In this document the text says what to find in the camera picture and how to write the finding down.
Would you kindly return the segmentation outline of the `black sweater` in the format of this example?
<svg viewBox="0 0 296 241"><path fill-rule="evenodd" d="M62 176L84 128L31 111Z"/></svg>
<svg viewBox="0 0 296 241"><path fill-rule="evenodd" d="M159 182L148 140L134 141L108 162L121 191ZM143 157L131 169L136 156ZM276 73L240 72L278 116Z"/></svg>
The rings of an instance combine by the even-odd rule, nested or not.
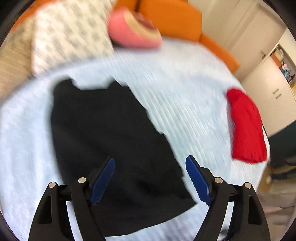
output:
<svg viewBox="0 0 296 241"><path fill-rule="evenodd" d="M165 135L127 86L80 90L71 80L54 91L51 129L65 184L100 168L115 170L92 214L103 235L128 235L168 221L195 205Z"/></svg>

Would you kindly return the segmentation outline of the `red folded garment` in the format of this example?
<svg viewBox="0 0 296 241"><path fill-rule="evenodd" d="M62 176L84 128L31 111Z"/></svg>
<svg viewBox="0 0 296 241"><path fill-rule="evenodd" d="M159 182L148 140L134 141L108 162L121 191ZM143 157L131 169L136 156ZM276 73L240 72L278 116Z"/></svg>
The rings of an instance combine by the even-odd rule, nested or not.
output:
<svg viewBox="0 0 296 241"><path fill-rule="evenodd" d="M241 90L231 88L226 93L234 123L232 157L250 164L267 160L262 120L254 102Z"/></svg>

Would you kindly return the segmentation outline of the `white wardrobe cabinet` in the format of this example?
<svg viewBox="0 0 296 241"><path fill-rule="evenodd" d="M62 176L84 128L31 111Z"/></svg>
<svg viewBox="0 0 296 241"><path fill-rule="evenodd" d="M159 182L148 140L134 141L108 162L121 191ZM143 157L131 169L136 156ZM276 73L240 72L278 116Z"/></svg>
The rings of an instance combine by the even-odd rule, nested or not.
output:
<svg viewBox="0 0 296 241"><path fill-rule="evenodd" d="M271 54L267 54L242 81L260 112L268 137L295 121L295 95Z"/></svg>

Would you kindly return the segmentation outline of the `beige patchwork pillow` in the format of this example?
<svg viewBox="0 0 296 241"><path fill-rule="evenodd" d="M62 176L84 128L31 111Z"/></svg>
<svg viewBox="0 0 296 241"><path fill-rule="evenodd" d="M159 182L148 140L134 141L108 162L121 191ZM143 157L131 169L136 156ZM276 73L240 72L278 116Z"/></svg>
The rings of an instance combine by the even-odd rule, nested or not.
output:
<svg viewBox="0 0 296 241"><path fill-rule="evenodd" d="M32 76L32 37L35 18L9 33L1 46L1 101Z"/></svg>

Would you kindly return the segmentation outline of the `floral white pillow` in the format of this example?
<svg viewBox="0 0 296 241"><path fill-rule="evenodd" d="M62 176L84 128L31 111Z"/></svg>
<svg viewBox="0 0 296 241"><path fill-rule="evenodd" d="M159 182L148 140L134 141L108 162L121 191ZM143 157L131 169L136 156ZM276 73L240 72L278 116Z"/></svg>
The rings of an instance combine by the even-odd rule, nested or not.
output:
<svg viewBox="0 0 296 241"><path fill-rule="evenodd" d="M36 14L32 73L114 52L107 18L114 1L55 1Z"/></svg>

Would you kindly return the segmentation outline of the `pink bear plush cushion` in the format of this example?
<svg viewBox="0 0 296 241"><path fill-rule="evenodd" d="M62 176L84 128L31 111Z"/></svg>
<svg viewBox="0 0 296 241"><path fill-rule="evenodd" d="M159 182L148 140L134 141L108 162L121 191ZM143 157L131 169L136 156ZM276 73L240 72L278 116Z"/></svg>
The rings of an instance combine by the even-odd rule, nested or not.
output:
<svg viewBox="0 0 296 241"><path fill-rule="evenodd" d="M107 30L111 40L122 47L152 49L162 44L162 36L154 24L127 8L109 15Z"/></svg>

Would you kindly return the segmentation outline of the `orange sofa bed frame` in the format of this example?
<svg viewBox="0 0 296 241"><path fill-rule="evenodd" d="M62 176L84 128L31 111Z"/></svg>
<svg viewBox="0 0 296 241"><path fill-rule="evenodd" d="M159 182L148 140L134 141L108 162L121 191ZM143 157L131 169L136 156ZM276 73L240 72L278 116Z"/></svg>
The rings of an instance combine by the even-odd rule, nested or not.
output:
<svg viewBox="0 0 296 241"><path fill-rule="evenodd" d="M44 5L55 1L34 1L17 20L20 26L28 18L35 18ZM239 68L239 62L224 48L202 32L202 14L187 1L114 1L111 13L127 8L149 19L162 38L171 37L199 43L222 60L231 72Z"/></svg>

